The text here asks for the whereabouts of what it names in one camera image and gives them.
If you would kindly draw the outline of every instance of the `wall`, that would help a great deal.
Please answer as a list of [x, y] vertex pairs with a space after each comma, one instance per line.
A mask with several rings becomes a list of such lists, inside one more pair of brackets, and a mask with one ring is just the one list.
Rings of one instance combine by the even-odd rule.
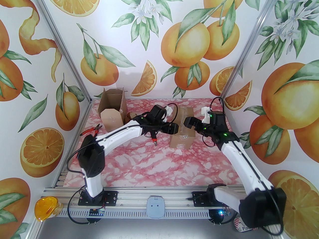
[[16, 239], [33, 222], [88, 102], [31, 0], [0, 0], [0, 15], [0, 237]]
[[[220, 94], [213, 76], [235, 65], [266, 0], [43, 1], [91, 96], [124, 87], [129, 98], [202, 98]], [[175, 52], [179, 22], [190, 31]]]
[[238, 99], [246, 103], [227, 115], [256, 166], [286, 192], [285, 238], [319, 234], [318, 2], [278, 0], [227, 93], [252, 81]]

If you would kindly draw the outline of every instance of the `black mounting plate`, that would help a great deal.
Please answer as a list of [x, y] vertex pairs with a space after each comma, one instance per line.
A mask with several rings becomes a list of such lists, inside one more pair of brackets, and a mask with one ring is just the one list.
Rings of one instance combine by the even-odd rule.
[[86, 191], [82, 191], [80, 194], [79, 206], [115, 206], [117, 201], [117, 191], [104, 191], [103, 196], [100, 200], [100, 202], [95, 202], [92, 204], [92, 202], [88, 199], [88, 194]]
[[225, 207], [223, 203], [218, 201], [211, 204], [206, 191], [193, 191], [192, 196], [194, 207]]

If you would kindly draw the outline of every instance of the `table surface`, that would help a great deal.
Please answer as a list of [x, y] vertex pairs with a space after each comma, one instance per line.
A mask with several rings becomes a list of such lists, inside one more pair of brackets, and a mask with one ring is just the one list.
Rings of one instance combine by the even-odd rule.
[[[201, 108], [209, 106], [211, 99], [127, 99], [128, 112], [142, 114], [155, 105], [165, 106], [174, 102], [180, 107], [193, 107], [195, 117], [202, 119]], [[85, 129], [95, 127], [102, 121], [97, 113], [99, 99], [93, 100]], [[216, 100], [212, 109], [222, 111]], [[102, 127], [100, 134], [105, 134]], [[169, 147], [169, 135], [158, 133], [155, 147], [150, 138], [140, 136], [127, 141], [105, 156], [105, 168], [101, 174], [104, 187], [127, 186], [198, 186], [211, 183], [241, 184], [229, 160], [217, 148], [204, 145], [202, 136], [196, 138], [189, 150]], [[80, 138], [80, 148], [84, 136]], [[80, 170], [76, 156], [70, 165], [72, 170]], [[81, 174], [68, 172], [64, 187], [81, 187], [84, 180]]]

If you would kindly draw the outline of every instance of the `pink marble tabletop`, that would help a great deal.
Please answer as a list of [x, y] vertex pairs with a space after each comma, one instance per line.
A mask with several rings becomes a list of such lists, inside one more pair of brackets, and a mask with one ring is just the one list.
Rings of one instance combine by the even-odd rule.
[[[193, 107], [195, 117], [203, 118], [201, 108], [209, 106], [211, 99], [127, 99], [128, 112], [142, 114], [155, 105], [165, 106], [174, 102], [181, 107]], [[92, 110], [85, 125], [87, 130], [102, 121], [97, 113], [99, 99], [93, 101]], [[221, 111], [216, 100], [213, 110]], [[100, 134], [105, 134], [102, 127]], [[209, 148], [202, 142], [202, 136], [196, 133], [189, 150], [169, 147], [169, 135], [158, 133], [158, 145], [155, 147], [150, 138], [140, 136], [115, 148], [105, 157], [105, 169], [101, 174], [104, 187], [126, 186], [197, 186], [211, 183], [241, 184], [237, 173], [229, 160], [217, 147]], [[84, 136], [78, 144], [80, 148]], [[71, 163], [72, 170], [80, 170], [76, 156]], [[81, 174], [68, 172], [64, 187], [81, 187], [84, 179]]]

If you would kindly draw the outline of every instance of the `small cardboard box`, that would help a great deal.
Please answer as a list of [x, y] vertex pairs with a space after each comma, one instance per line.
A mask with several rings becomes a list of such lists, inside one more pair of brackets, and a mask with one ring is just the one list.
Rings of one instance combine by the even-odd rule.
[[[176, 114], [176, 107], [174, 107], [173, 115]], [[194, 109], [188, 107], [178, 107], [177, 117], [174, 123], [179, 125], [178, 133], [170, 136], [169, 146], [177, 149], [189, 149], [195, 140], [195, 130], [184, 126], [186, 117], [193, 117]]]
[[111, 132], [123, 126], [127, 113], [126, 99], [123, 89], [103, 90], [98, 114], [106, 131]]

